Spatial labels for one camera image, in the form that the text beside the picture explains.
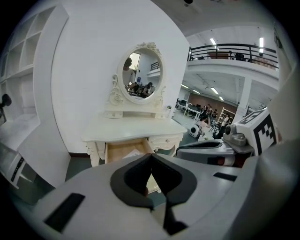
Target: wooden drawer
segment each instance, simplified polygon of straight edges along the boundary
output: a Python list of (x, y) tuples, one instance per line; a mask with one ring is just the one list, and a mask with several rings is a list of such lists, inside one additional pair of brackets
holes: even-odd
[(105, 146), (105, 163), (119, 161), (134, 149), (139, 150), (141, 153), (154, 153), (146, 138), (107, 142)]
[(151, 136), (149, 137), (150, 144), (168, 144), (168, 143), (175, 143), (182, 139), (182, 134), (176, 135), (164, 135), (164, 136)]

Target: ornate mirror frame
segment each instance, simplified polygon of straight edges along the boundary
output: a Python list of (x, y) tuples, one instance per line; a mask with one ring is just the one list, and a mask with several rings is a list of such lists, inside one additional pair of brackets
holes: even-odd
[[(157, 57), (160, 65), (160, 79), (157, 88), (149, 97), (145, 99), (136, 99), (128, 94), (123, 83), (123, 67), (130, 54), (142, 50), (142, 52), (151, 52)], [(105, 117), (122, 118), (123, 112), (143, 112), (157, 113), (155, 118), (165, 118), (162, 114), (163, 93), (165, 89), (165, 64), (162, 55), (154, 42), (138, 44), (129, 49), (119, 62), (117, 73), (113, 75), (112, 91), (110, 93)]]

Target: black metal railing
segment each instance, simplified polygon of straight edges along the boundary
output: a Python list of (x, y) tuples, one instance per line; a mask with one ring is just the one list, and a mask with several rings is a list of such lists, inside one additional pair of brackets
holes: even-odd
[(153, 71), (153, 70), (159, 69), (159, 68), (160, 68), (159, 62), (155, 62), (155, 63), (151, 64), (151, 70), (150, 71)]
[(276, 51), (249, 44), (217, 44), (190, 48), (188, 61), (204, 59), (229, 59), (256, 63), (269, 68), (278, 68)]

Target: oval mirror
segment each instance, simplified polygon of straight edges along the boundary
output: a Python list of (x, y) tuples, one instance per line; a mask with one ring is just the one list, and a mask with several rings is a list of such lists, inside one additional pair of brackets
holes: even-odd
[(141, 48), (131, 53), (123, 66), (126, 92), (139, 100), (150, 97), (159, 86), (160, 68), (160, 60), (154, 51)]

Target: ceiling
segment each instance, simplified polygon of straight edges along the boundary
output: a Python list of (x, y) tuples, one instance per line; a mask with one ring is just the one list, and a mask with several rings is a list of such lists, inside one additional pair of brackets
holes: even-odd
[(252, 80), (249, 105), (254, 110), (262, 109), (274, 99), (277, 93), (278, 91), (274, 88), (269, 87), (261, 82)]
[[(186, 72), (182, 84), (189, 87), (189, 91), (200, 92), (201, 95), (220, 100), (221, 96), (226, 103), (237, 106), (243, 91), (245, 79), (241, 76), (223, 73)], [(217, 90), (219, 95), (215, 94), (210, 88)], [(252, 81), (249, 105), (254, 110), (264, 108), (276, 95), (277, 91), (260, 82)]]
[(190, 46), (199, 47), (211, 45), (210, 38), (217, 44), (237, 43), (259, 45), (259, 38), (264, 39), (264, 47), (276, 49), (274, 31), (258, 26), (231, 26), (203, 31), (187, 37)]
[(228, 26), (273, 28), (274, 17), (256, 0), (194, 0), (188, 7), (184, 0), (152, 0), (188, 37)]

